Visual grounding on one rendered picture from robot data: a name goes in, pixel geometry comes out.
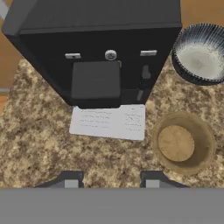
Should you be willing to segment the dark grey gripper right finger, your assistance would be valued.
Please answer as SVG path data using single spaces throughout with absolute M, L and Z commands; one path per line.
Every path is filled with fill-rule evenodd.
M 162 171 L 141 171 L 140 179 L 141 188 L 187 188 L 187 185 L 168 179 Z

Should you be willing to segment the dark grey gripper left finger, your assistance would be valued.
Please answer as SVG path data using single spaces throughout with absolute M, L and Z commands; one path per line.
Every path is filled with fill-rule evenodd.
M 62 171 L 55 179 L 37 185 L 37 188 L 83 188 L 83 179 L 83 171 Z

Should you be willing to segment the brown wooden bowl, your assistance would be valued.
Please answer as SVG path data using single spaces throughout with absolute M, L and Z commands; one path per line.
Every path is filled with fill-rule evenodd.
M 216 152 L 211 129 L 202 119 L 187 112 L 162 116 L 154 125 L 151 143 L 163 166 L 187 176 L 205 170 Z

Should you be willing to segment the blue striped white bowl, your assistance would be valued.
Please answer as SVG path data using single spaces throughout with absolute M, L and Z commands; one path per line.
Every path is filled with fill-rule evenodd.
M 182 30 L 172 48 L 171 62 L 184 80 L 199 86 L 224 82 L 224 27 L 192 24 Z

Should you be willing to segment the black coffee machine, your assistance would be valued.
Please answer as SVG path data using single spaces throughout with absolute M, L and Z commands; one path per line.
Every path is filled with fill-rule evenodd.
M 180 0 L 12 0 L 2 32 L 73 109 L 74 135 L 143 140 Z

